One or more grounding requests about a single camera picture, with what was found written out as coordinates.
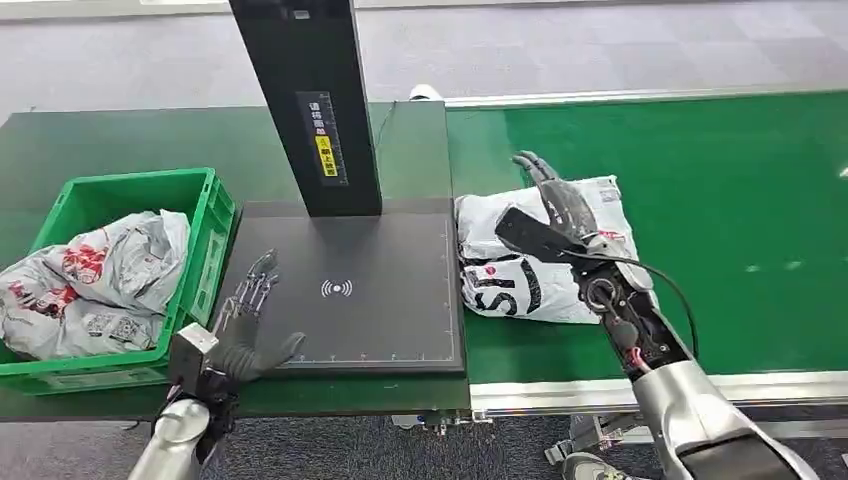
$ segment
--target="shoe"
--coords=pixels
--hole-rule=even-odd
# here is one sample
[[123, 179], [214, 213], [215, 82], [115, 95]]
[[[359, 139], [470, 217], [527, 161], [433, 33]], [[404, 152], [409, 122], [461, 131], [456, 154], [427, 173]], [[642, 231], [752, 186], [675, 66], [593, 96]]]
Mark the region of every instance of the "shoe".
[[572, 453], [562, 467], [565, 480], [648, 480], [631, 477], [591, 453]]
[[426, 83], [421, 83], [415, 86], [411, 92], [409, 92], [409, 100], [444, 100], [439, 92], [436, 91], [435, 88], [427, 85]]

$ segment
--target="floor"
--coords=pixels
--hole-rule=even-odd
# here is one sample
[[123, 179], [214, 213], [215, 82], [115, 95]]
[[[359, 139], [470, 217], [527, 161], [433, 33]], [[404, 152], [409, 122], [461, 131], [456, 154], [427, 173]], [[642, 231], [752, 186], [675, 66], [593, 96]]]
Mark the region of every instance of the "floor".
[[[375, 100], [405, 98], [419, 82], [448, 97], [848, 86], [848, 2], [839, 0], [369, 10], [358, 22]], [[0, 72], [0, 123], [31, 110], [264, 104], [226, 15], [0, 23]], [[0, 479], [122, 478], [147, 432], [125, 425], [0, 425]], [[215, 477], [553, 480], [541, 451], [567, 425], [505, 419], [440, 439], [383, 417], [246, 420]], [[792, 446], [822, 478], [848, 477], [845, 441]], [[649, 446], [606, 455], [659, 476]]]
[[[848, 2], [366, 10], [369, 98], [848, 85]], [[262, 105], [228, 15], [0, 24], [10, 112]]]

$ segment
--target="table edge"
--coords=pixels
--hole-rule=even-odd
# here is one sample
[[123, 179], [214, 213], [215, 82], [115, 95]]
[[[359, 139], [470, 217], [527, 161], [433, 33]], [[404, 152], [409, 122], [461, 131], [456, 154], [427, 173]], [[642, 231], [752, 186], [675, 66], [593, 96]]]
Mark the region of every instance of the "table edge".
[[[848, 371], [710, 375], [737, 406], [848, 403]], [[515, 415], [636, 412], [639, 405], [626, 379], [470, 385], [478, 418]]]
[[593, 102], [640, 102], [645, 100], [680, 100], [736, 96], [776, 95], [789, 93], [828, 93], [844, 91], [848, 85], [775, 84], [749, 87], [700, 89], [606, 90], [571, 93], [536, 93], [526, 95], [490, 95], [445, 99], [446, 110], [463, 108], [518, 108]]

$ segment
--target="green table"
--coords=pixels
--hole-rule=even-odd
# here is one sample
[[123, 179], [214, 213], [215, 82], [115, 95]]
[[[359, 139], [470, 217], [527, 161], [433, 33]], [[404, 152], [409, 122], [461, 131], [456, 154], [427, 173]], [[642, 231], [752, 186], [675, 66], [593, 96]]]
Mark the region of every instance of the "green table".
[[[701, 362], [742, 404], [848, 399], [848, 93], [706, 98], [538, 97], [372, 106], [387, 197], [522, 186], [509, 155], [564, 175], [616, 174], [640, 256], [682, 285]], [[450, 172], [444, 166], [450, 157]], [[13, 115], [0, 129], [0, 264], [23, 255], [66, 179], [208, 165], [235, 198], [297, 190], [263, 108]], [[676, 298], [658, 293], [688, 339]], [[246, 415], [635, 409], [597, 327], [465, 317], [468, 375], [265, 380]], [[150, 414], [162, 387], [38, 399], [4, 393], [5, 418]]]

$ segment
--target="yellow label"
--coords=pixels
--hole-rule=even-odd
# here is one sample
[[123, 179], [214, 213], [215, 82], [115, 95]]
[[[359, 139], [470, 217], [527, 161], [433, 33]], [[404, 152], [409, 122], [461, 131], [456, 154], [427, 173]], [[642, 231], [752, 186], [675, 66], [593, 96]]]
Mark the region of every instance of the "yellow label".
[[330, 137], [316, 135], [315, 145], [318, 147], [318, 156], [321, 157], [321, 167], [324, 169], [324, 176], [339, 176], [339, 171], [336, 169], [336, 159], [333, 157], [333, 146], [330, 144]]

